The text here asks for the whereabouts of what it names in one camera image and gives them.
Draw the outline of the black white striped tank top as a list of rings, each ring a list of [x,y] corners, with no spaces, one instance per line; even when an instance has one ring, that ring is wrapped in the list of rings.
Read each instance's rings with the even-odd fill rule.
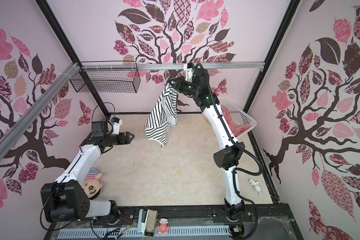
[[[177,99],[178,92],[167,84],[144,126],[146,138],[159,143],[162,149],[167,144],[169,126],[174,128],[177,125]]]

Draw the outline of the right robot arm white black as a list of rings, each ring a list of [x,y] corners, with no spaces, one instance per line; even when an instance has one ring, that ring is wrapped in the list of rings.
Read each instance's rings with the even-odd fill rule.
[[[238,196],[238,179],[234,169],[239,164],[243,151],[229,129],[224,118],[220,101],[209,84],[209,75],[193,64],[184,64],[184,77],[169,79],[169,84],[179,93],[192,98],[207,118],[217,137],[220,150],[214,153],[214,161],[223,171],[225,183],[225,211],[232,221],[237,220],[245,211],[245,202]]]

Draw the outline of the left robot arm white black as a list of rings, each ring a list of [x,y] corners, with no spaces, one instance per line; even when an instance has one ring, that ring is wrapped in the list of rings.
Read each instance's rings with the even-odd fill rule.
[[[68,168],[53,182],[41,189],[42,213],[47,222],[71,222],[84,219],[104,219],[115,224],[120,211],[115,201],[90,200],[84,190],[84,181],[91,167],[105,148],[128,145],[135,138],[130,132],[93,137],[81,143],[80,150]]]

